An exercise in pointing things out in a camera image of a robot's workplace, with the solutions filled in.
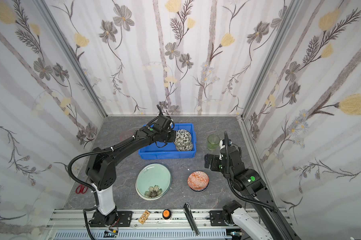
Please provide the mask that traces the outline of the red patterned bowl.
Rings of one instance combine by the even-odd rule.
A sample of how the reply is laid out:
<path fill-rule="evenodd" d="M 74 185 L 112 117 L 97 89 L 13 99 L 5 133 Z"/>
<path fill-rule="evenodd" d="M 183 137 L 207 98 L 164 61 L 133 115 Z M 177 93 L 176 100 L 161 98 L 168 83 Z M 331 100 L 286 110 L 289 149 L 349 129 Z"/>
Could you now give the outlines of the red patterned bowl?
<path fill-rule="evenodd" d="M 189 175 L 188 186 L 195 192 L 203 192 L 209 185 L 209 176 L 202 171 L 196 171 Z"/>

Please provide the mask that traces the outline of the black white patterned bowl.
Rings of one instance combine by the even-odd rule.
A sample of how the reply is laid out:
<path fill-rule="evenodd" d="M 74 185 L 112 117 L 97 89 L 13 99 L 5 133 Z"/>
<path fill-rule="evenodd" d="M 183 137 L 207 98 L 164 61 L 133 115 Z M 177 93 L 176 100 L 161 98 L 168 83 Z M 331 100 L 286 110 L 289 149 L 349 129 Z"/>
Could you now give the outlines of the black white patterned bowl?
<path fill-rule="evenodd" d="M 178 146 L 176 145 L 176 150 L 179 152 L 189 152 L 193 150 L 193 143 L 189 142 L 187 145 L 185 146 Z"/>

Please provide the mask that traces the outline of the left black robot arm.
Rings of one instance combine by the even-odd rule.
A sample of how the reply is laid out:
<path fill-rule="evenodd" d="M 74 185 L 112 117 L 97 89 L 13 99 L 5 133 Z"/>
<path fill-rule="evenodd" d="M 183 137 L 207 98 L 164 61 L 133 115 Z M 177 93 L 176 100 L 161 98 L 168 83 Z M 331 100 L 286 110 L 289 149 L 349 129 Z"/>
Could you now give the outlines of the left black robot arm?
<path fill-rule="evenodd" d="M 175 123 L 170 116 L 158 115 L 134 134 L 109 148 L 93 151 L 74 157 L 68 164 L 67 171 L 71 179 L 88 187 L 95 197 L 97 211 L 108 216 L 116 205 L 113 199 L 112 186 L 116 181 L 115 167 L 136 151 L 153 143 L 172 143 L 175 141 Z M 86 175 L 90 183 L 77 178 L 72 172 L 73 164 L 81 158 L 89 157 Z"/>

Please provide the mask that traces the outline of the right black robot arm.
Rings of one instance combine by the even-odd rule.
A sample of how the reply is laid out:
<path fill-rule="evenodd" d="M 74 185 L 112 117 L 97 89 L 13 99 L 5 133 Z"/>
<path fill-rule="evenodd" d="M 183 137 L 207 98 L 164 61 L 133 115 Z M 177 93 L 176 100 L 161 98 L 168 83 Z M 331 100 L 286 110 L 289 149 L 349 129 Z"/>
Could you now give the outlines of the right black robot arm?
<path fill-rule="evenodd" d="M 268 186 L 256 170 L 245 167 L 235 144 L 221 147 L 219 155 L 207 154 L 205 168 L 220 172 L 237 197 L 222 208 L 212 224 L 234 225 L 253 240 L 298 240 L 300 237 L 277 207 Z"/>

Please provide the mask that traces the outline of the blue plastic bin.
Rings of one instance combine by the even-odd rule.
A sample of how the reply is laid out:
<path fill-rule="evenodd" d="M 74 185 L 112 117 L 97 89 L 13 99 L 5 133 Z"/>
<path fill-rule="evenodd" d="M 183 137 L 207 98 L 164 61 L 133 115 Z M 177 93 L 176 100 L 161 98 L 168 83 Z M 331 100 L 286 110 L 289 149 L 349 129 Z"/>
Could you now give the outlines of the blue plastic bin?
<path fill-rule="evenodd" d="M 163 143 L 151 144 L 138 150 L 139 156 L 143 160 L 163 160 L 163 159 L 190 159 L 196 154 L 196 132 L 192 123 L 175 124 L 175 131 L 187 130 L 191 134 L 191 143 L 193 144 L 190 151 L 178 151 L 174 143 L 164 146 Z"/>

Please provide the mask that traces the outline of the green glass cup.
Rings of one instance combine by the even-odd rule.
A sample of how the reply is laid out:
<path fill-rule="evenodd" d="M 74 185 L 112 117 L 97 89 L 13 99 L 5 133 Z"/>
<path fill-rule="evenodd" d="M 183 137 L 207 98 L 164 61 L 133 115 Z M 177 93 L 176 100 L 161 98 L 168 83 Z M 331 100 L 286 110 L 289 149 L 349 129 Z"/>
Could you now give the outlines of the green glass cup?
<path fill-rule="evenodd" d="M 219 147 L 220 137 L 218 135 L 209 135 L 207 138 L 207 149 L 215 151 Z"/>

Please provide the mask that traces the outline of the pink glass cup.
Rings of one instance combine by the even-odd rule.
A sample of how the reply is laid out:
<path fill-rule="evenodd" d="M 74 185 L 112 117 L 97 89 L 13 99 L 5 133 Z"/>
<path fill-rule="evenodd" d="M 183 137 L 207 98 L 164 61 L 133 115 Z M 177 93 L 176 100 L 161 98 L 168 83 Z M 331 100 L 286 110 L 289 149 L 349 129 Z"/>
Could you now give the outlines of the pink glass cup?
<path fill-rule="evenodd" d="M 134 131 L 127 131 L 127 132 L 123 132 L 120 136 L 119 136 L 119 140 L 125 141 L 129 138 L 131 138 L 134 135 Z"/>

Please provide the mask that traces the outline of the green floral plate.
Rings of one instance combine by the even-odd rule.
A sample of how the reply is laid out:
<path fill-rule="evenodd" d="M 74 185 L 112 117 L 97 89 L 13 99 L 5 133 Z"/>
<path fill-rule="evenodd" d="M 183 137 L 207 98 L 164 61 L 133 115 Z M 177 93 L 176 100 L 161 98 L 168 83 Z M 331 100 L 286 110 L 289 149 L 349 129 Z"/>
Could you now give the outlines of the green floral plate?
<path fill-rule="evenodd" d="M 161 198 L 171 186 L 171 173 L 162 164 L 150 164 L 138 174 L 135 189 L 138 195 L 147 201 Z"/>

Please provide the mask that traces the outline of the orange round button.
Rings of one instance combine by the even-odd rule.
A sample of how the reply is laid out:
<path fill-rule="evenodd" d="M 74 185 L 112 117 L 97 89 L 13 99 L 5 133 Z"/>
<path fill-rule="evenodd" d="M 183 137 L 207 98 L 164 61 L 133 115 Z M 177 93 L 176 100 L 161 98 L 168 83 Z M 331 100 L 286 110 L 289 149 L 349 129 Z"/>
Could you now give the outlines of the orange round button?
<path fill-rule="evenodd" d="M 172 216 L 172 212 L 169 209 L 165 209 L 162 212 L 162 218 L 165 219 L 165 220 L 169 220 L 171 218 L 171 216 Z"/>

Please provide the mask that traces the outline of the small wooden tag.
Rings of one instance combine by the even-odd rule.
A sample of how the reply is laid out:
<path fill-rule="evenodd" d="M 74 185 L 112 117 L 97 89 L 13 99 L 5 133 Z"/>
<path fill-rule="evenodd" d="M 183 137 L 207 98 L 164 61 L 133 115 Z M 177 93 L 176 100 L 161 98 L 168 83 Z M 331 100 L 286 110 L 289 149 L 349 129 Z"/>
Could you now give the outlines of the small wooden tag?
<path fill-rule="evenodd" d="M 148 210 L 145 210 L 142 215 L 140 216 L 140 218 L 138 219 L 138 222 L 143 225 L 146 220 L 148 219 L 148 217 L 150 216 L 151 212 Z"/>

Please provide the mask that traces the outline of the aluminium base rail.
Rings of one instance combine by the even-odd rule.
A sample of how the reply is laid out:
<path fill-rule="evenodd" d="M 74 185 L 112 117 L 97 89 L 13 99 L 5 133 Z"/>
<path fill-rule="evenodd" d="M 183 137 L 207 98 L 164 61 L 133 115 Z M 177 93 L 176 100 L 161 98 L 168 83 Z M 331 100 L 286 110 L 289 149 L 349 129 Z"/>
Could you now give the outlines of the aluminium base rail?
<path fill-rule="evenodd" d="M 114 227 L 85 226 L 80 210 L 55 210 L 42 233 L 43 240 L 249 240 L 238 226 L 228 226 L 220 216 L 222 210 L 193 209 L 192 216 L 199 235 L 191 229 L 183 209 L 171 210 L 170 219 L 162 210 L 150 210 L 147 220 L 139 222 L 143 210 L 122 210 L 120 223 Z"/>

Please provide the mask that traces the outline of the red handled scissors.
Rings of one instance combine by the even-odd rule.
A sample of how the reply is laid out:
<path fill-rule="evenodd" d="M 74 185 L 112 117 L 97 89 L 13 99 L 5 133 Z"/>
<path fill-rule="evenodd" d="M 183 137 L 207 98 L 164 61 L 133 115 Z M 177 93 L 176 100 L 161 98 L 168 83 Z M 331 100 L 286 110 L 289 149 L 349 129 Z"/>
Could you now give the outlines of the red handled scissors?
<path fill-rule="evenodd" d="M 79 194 L 85 194 L 88 191 L 88 187 L 83 185 L 83 184 L 79 184 L 76 189 L 75 189 L 75 193 L 77 195 Z"/>

